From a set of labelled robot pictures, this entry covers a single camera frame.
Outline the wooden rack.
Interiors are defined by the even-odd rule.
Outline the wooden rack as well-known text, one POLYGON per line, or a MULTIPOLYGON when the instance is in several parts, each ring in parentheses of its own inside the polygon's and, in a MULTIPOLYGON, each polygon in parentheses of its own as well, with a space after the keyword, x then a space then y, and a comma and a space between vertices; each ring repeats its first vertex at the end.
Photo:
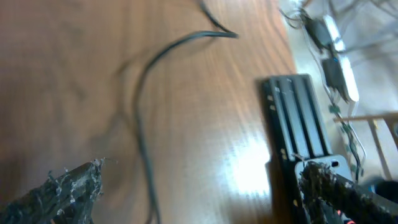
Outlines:
POLYGON ((354 180, 397 180, 397 111, 337 116, 343 149, 354 180))

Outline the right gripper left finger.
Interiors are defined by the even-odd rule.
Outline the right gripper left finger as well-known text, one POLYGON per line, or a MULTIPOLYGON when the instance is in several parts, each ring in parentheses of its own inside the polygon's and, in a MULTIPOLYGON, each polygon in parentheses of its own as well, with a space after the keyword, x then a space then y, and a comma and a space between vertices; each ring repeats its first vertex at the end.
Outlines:
POLYGON ((1 210, 1 223, 93 223, 102 192, 104 159, 95 159, 47 180, 1 210))

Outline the white power strip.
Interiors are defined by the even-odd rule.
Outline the white power strip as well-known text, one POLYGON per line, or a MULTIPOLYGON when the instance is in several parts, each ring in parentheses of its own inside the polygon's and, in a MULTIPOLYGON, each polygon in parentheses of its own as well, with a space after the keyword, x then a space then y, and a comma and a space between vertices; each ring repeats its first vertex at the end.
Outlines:
POLYGON ((338 26, 336 25, 334 18, 328 14, 324 15, 322 19, 331 37, 332 52, 334 53, 333 57, 336 58, 340 65, 343 79, 343 93, 345 98, 350 102, 358 102, 358 87, 354 78, 350 60, 346 55, 343 54, 343 51, 346 49, 346 47, 341 38, 338 26))

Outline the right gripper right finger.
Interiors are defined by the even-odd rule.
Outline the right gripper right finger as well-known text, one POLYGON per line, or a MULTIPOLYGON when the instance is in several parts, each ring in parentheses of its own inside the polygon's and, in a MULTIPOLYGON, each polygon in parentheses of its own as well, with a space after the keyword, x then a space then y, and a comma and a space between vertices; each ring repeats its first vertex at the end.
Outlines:
POLYGON ((323 204, 355 223, 397 223, 396 203, 333 172, 324 163, 308 161, 298 186, 312 223, 328 222, 323 204))

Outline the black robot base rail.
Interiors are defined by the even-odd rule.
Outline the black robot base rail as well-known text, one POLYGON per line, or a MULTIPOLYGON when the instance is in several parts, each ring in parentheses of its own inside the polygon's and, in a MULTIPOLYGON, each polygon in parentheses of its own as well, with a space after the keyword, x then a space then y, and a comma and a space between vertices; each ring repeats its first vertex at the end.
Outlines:
POLYGON ((349 165, 332 152, 310 75, 278 75, 258 81, 264 116, 272 134, 294 223, 310 223, 299 188, 309 161, 326 164, 351 180, 349 165))

